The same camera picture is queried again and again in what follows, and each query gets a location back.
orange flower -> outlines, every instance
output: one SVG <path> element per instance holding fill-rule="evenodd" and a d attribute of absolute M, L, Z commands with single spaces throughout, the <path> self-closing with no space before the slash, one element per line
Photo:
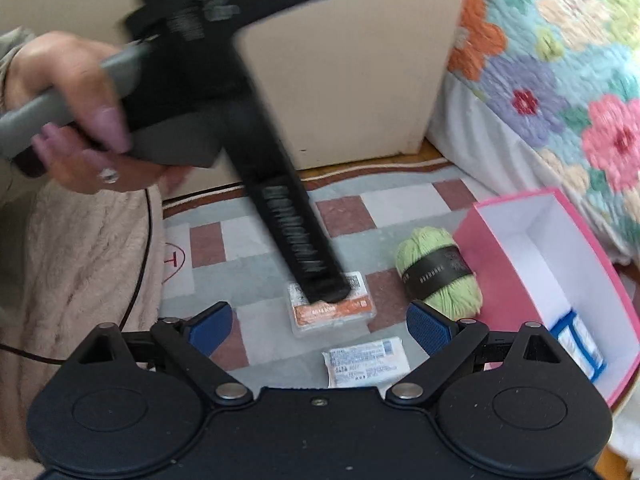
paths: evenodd
<path fill-rule="evenodd" d="M 471 81 L 478 81 L 485 56 L 497 56 L 507 47 L 507 38 L 498 25 L 487 23 L 484 0 L 464 0 L 456 31 L 449 71 L 460 70 Z"/>

wire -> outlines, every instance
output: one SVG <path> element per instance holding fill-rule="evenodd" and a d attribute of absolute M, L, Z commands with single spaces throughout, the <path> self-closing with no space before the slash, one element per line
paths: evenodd
<path fill-rule="evenodd" d="M 122 320 L 120 321 L 120 324 L 118 326 L 120 330 L 124 330 L 124 326 L 127 324 L 127 321 L 129 320 L 129 316 L 131 315 L 131 311 L 133 310 L 133 307 L 135 306 L 136 301 L 138 300 L 138 296 L 140 295 L 140 288 L 142 288 L 142 281 L 144 280 L 145 273 L 146 273 L 146 264 L 149 260 L 149 253 L 151 251 L 151 240 L 153 235 L 154 222 L 153 222 L 153 213 L 151 211 L 151 197 L 149 196 L 148 189 L 145 189 L 145 198 L 146 198 L 146 215 L 148 219 L 148 234 L 146 236 L 145 253 L 142 256 L 142 264 L 140 265 L 140 273 L 138 274 L 136 288 L 133 290 L 133 295 L 131 297 L 131 300 L 129 301 L 129 304 L 127 305 L 127 309 L 124 313 L 124 316 L 122 316 Z M 44 363 L 47 365 L 61 366 L 66 362 L 66 359 L 53 359 L 51 357 L 43 357 L 41 355 L 32 354 L 31 352 L 20 350 L 9 345 L 4 345 L 2 343 L 0 343 L 0 351 L 9 352 L 10 354 L 14 354 L 20 357 L 24 357 L 25 359 L 36 361 L 39 363 Z"/>

hand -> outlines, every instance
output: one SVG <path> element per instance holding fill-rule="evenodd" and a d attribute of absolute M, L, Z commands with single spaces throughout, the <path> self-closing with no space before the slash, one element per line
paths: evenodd
<path fill-rule="evenodd" d="M 65 97 L 76 123 L 108 152 L 91 149 L 78 131 L 49 123 L 32 139 L 50 176 L 72 191 L 132 191 L 159 180 L 168 192 L 191 168 L 167 167 L 122 155 L 131 148 L 124 114 L 111 79 L 100 62 L 116 54 L 112 45 L 64 32 L 50 32 L 27 43 L 15 55 L 6 76 L 4 102 L 19 108 L 51 86 Z"/>

purple fingernail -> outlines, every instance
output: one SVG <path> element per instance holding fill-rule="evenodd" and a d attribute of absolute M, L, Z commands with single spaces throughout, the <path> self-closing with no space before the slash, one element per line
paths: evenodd
<path fill-rule="evenodd" d="M 49 169 L 51 162 L 53 161 L 53 150 L 50 148 L 42 134 L 34 136 L 31 139 L 31 145 L 33 146 L 33 151 L 36 152 L 36 155 L 44 164 L 45 168 Z"/>
<path fill-rule="evenodd" d="M 105 147 L 116 153 L 126 153 L 131 149 L 129 133 L 124 118 L 116 108 L 100 108 L 92 120 L 92 133 Z"/>
<path fill-rule="evenodd" d="M 110 170 L 113 167 L 111 161 L 103 153 L 95 150 L 83 150 L 81 155 L 85 161 L 98 171 Z"/>
<path fill-rule="evenodd" d="M 53 123 L 47 123 L 42 127 L 42 134 L 47 142 L 53 146 L 60 155 L 69 156 L 75 150 L 73 145 L 66 139 L 59 127 Z"/>

floral quilt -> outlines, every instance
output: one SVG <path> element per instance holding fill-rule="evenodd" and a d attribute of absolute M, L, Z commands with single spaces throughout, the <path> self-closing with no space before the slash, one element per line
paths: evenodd
<path fill-rule="evenodd" d="M 464 0 L 449 71 L 640 254 L 640 0 Z"/>

